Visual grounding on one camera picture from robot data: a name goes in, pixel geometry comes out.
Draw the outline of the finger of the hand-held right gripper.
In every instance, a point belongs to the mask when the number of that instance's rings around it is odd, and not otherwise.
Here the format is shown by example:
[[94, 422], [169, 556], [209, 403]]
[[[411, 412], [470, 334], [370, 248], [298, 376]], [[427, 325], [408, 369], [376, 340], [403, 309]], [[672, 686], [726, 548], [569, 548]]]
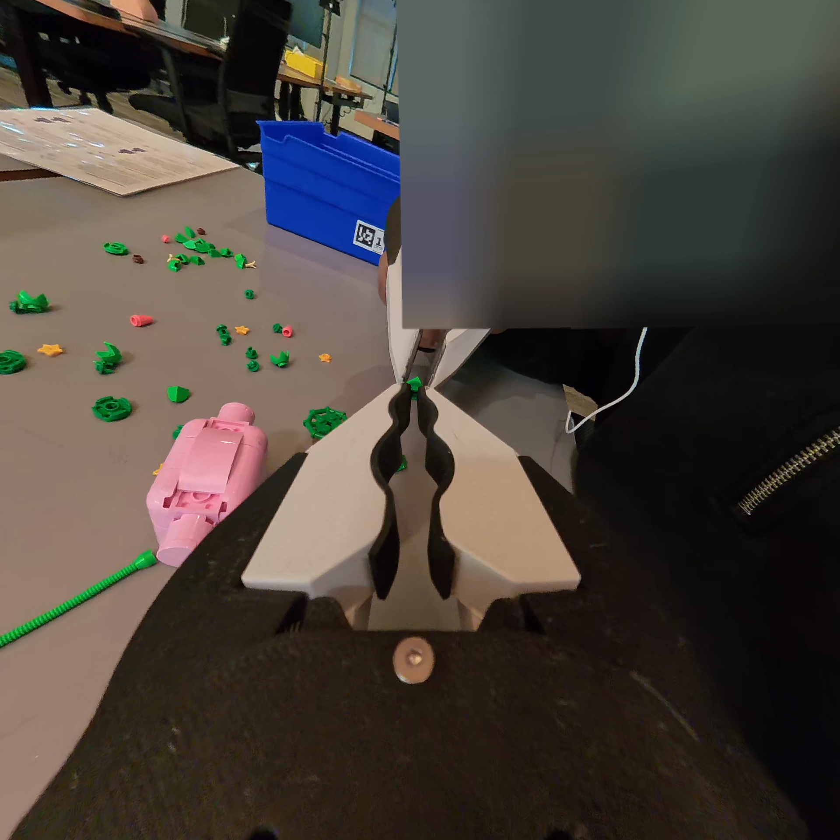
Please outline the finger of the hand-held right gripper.
[[395, 261], [389, 266], [385, 280], [385, 306], [387, 315], [388, 347], [395, 382], [404, 383], [410, 378], [422, 330], [403, 326], [403, 263]]
[[438, 342], [425, 388], [438, 389], [450, 380], [490, 335], [490, 329], [451, 329]]

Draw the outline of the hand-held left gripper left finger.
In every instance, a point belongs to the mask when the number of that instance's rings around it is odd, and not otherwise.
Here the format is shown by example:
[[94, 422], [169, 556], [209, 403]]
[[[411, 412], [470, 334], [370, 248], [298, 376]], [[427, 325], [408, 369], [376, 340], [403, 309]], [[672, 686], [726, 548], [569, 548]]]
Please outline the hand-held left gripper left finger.
[[306, 451], [241, 575], [244, 587], [329, 597], [352, 629], [368, 628], [373, 598], [384, 600], [396, 577], [389, 481], [411, 413], [411, 386], [391, 385]]

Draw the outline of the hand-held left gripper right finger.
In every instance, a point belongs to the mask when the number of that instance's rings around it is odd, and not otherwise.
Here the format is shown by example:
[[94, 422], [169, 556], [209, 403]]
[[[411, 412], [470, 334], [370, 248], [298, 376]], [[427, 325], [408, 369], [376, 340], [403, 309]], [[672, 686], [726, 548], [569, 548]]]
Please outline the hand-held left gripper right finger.
[[436, 486], [429, 573], [459, 628], [476, 631], [499, 600], [575, 591], [581, 573], [516, 451], [435, 390], [416, 410]]

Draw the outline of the small toy tree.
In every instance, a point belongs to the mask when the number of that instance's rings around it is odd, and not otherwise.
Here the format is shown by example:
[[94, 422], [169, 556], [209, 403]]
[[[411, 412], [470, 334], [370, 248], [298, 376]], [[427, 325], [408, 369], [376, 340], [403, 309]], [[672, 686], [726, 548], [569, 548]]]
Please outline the small toy tree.
[[324, 439], [347, 420], [347, 413], [331, 408], [330, 406], [325, 406], [311, 409], [302, 421], [302, 425], [309, 433], [311, 440], [317, 442]]

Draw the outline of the pink brick-built toy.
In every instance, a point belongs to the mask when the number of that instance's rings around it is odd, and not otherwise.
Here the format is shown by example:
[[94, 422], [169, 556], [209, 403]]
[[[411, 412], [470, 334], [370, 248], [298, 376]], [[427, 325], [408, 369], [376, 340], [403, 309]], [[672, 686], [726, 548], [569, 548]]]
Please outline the pink brick-built toy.
[[156, 559], [179, 567], [216, 526], [257, 488], [267, 436], [246, 404], [186, 423], [146, 497]]

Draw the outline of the blue storage bin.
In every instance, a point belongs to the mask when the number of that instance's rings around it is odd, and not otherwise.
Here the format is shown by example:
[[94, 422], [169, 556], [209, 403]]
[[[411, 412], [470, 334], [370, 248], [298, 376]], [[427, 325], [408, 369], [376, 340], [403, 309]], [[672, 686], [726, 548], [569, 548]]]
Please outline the blue storage bin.
[[399, 156], [320, 122], [258, 126], [267, 222], [375, 266], [400, 193]]

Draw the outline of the person's black jacket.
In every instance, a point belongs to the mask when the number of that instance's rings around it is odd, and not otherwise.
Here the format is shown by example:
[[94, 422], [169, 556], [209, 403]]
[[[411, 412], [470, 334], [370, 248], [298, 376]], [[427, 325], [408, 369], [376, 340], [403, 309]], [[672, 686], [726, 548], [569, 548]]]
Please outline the person's black jacket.
[[482, 631], [554, 650], [451, 838], [838, 838], [838, 324], [656, 330], [526, 459], [581, 571]]

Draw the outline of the scattered small toy pieces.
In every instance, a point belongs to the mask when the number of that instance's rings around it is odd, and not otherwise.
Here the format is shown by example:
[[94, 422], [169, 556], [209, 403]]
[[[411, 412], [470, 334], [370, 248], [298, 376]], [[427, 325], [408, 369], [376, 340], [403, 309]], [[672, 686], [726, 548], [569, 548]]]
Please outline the scattered small toy pieces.
[[246, 403], [268, 471], [302, 451], [341, 354], [334, 273], [205, 213], [2, 224], [2, 472], [139, 482], [188, 421]]

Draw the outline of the green stem with web disc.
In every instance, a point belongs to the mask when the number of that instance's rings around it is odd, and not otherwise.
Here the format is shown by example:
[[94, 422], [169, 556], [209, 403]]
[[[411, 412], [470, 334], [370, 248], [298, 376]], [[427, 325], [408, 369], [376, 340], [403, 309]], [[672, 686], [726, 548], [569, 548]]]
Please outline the green stem with web disc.
[[93, 584], [92, 586], [86, 588], [79, 594], [72, 596], [70, 599], [60, 604], [57, 604], [56, 606], [49, 609], [47, 612], [43, 612], [37, 615], [36, 617], [26, 621], [25, 623], [16, 626], [10, 631], [2, 633], [1, 648], [5, 648], [11, 644], [14, 644], [19, 639], [32, 634], [34, 631], [40, 629], [41, 627], [44, 627], [45, 625], [54, 622], [61, 616], [66, 615], [67, 613], [75, 610], [82, 604], [89, 602], [91, 599], [100, 595], [101, 593], [104, 593], [117, 583], [128, 579], [130, 576], [140, 571], [152, 568], [157, 563], [158, 560], [155, 557], [154, 552], [148, 550], [142, 552], [131, 563], [127, 564], [126, 566], [123, 566], [121, 569], [117, 570], [110, 576], [105, 577], [96, 584]]

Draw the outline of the black office chair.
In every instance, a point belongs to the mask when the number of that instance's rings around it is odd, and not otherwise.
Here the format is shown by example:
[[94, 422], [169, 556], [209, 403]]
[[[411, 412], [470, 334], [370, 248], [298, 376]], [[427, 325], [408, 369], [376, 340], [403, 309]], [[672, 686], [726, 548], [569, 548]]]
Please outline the black office chair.
[[166, 121], [191, 145], [239, 165], [256, 164], [262, 122], [276, 120], [275, 90], [292, 3], [238, 2], [224, 56], [162, 45], [170, 94], [135, 92], [129, 104]]

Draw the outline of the black monitor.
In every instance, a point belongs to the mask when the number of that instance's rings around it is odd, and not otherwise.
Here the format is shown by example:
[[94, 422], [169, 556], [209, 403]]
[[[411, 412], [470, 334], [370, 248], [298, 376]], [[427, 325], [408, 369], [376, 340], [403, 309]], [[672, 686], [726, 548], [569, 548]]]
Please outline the black monitor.
[[295, 42], [320, 49], [326, 10], [321, 1], [290, 1], [289, 36]]

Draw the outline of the printed paper sheet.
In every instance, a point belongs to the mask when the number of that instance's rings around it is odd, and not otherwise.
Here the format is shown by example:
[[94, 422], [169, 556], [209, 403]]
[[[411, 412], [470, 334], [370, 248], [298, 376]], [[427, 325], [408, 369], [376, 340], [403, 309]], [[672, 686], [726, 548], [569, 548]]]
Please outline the printed paper sheet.
[[96, 108], [3, 109], [1, 153], [115, 196], [238, 168], [224, 157]]

